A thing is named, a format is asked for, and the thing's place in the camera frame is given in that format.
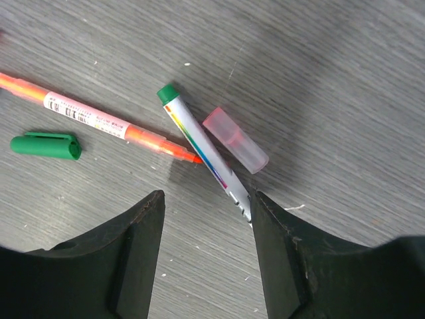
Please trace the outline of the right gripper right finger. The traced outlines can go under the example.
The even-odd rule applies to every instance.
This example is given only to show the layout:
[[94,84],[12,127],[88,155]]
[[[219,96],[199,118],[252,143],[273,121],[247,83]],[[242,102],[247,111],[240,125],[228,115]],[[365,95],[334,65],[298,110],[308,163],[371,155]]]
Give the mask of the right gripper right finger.
[[424,237],[366,247],[255,191],[252,226],[269,318],[423,318]]

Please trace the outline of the dark green pen cap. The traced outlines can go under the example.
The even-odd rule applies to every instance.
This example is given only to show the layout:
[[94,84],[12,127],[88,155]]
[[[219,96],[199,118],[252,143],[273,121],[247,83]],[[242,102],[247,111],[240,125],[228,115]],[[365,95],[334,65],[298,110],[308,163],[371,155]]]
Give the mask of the dark green pen cap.
[[78,160],[82,153],[78,140],[70,134],[26,132],[14,137],[10,147],[18,154],[66,160]]

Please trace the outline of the white marker green end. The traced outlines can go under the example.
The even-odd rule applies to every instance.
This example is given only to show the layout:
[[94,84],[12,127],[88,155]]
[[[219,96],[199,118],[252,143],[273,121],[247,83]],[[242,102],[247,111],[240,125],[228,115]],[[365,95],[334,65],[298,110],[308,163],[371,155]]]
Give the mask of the white marker green end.
[[203,163],[219,182],[225,193],[241,210],[248,223],[252,223],[250,196],[236,174],[229,168],[205,131],[191,114],[179,92],[172,84],[161,88],[157,95],[168,115],[182,132]]

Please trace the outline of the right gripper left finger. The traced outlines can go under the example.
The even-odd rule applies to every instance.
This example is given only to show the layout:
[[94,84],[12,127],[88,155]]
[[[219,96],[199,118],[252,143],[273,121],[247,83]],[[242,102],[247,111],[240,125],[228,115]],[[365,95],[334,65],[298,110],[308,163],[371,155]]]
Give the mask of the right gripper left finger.
[[147,318],[165,218],[154,191],[50,250],[1,248],[2,318]]

